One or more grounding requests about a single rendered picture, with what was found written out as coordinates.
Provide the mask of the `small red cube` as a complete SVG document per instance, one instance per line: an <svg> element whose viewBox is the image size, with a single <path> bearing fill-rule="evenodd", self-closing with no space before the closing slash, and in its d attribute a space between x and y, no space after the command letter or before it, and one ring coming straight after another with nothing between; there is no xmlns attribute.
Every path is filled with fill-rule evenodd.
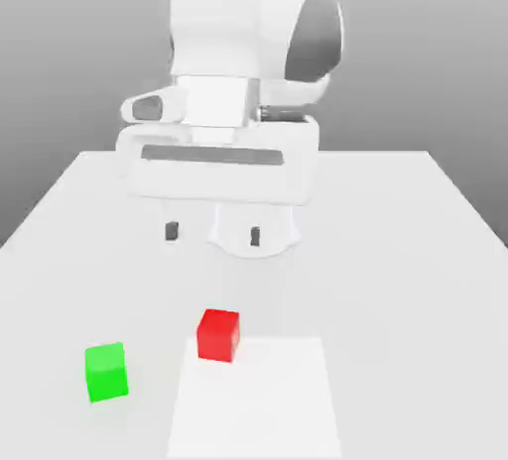
<svg viewBox="0 0 508 460"><path fill-rule="evenodd" d="M231 363L239 340L239 313L209 308L197 327L197 356L200 359Z"/></svg>

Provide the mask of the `small green cube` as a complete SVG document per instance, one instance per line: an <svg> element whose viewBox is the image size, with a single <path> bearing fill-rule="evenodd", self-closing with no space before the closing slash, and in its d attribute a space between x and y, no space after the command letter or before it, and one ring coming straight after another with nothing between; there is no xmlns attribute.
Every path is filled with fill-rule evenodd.
<svg viewBox="0 0 508 460"><path fill-rule="evenodd" d="M91 403L103 402L129 394L122 342L86 348L84 370L88 398Z"/></svg>

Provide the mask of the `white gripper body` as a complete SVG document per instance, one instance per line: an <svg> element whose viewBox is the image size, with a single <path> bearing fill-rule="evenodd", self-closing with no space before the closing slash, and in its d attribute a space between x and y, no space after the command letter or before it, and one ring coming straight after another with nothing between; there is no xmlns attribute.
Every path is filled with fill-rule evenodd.
<svg viewBox="0 0 508 460"><path fill-rule="evenodd" d="M237 127L224 141L196 139L186 124L135 124L119 134L129 192L150 198L304 205L318 166L315 119Z"/></svg>

